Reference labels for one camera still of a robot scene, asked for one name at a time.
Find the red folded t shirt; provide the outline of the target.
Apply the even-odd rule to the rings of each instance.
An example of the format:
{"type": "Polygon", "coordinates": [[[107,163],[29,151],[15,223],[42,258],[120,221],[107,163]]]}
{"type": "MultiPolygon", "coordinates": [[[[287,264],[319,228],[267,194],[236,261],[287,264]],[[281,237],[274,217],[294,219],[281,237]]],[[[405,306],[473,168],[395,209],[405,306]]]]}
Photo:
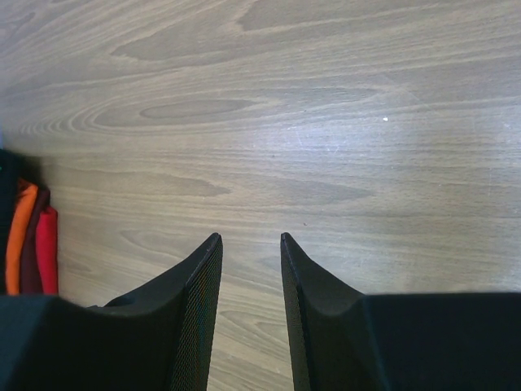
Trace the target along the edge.
{"type": "Polygon", "coordinates": [[[59,293],[58,277],[58,213],[47,205],[39,215],[36,228],[36,256],[45,294],[59,293]]]}

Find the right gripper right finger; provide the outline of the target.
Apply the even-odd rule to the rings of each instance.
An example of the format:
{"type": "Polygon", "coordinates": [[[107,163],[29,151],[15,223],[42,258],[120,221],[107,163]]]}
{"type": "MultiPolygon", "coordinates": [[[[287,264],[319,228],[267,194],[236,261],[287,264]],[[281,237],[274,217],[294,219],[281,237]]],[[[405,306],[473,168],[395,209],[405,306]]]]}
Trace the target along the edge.
{"type": "Polygon", "coordinates": [[[366,295],[280,242],[297,390],[517,390],[520,295],[366,295]]]}

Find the maroon folded t shirt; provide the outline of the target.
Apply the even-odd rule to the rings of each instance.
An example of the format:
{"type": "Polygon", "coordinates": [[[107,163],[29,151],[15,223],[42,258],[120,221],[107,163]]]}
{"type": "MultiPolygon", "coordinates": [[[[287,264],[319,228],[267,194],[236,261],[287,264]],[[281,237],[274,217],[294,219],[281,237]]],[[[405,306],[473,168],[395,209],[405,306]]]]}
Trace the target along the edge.
{"type": "Polygon", "coordinates": [[[41,212],[50,202],[50,190],[37,190],[37,197],[31,212],[20,257],[20,292],[22,294],[43,293],[42,280],[37,265],[36,229],[41,212]]]}

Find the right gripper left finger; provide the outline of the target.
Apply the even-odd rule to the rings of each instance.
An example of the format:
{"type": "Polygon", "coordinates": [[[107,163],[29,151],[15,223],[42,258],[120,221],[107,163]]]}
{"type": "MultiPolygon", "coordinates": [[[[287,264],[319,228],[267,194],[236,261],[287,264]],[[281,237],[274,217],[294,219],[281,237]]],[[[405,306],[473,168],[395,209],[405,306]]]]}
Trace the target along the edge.
{"type": "Polygon", "coordinates": [[[103,306],[47,295],[1,299],[4,390],[204,390],[223,243],[103,306]]]}

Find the black folded t shirt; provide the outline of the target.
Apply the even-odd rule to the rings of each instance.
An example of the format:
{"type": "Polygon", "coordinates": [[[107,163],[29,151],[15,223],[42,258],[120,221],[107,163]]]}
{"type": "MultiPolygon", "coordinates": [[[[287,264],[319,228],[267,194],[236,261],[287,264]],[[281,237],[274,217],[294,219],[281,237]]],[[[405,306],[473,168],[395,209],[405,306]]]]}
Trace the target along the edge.
{"type": "Polygon", "coordinates": [[[19,158],[4,149],[1,150],[0,174],[0,256],[1,256],[1,294],[7,293],[6,254],[11,223],[15,213],[20,171],[19,158]]]}

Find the orange folded t shirt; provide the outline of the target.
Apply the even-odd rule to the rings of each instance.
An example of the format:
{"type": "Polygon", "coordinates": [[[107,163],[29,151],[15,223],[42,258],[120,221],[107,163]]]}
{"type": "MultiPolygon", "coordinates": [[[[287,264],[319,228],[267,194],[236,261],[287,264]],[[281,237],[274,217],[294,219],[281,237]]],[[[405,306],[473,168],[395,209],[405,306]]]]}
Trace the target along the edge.
{"type": "Polygon", "coordinates": [[[6,286],[8,295],[20,293],[20,258],[28,224],[33,213],[38,187],[22,178],[18,179],[15,212],[7,241],[6,286]]]}

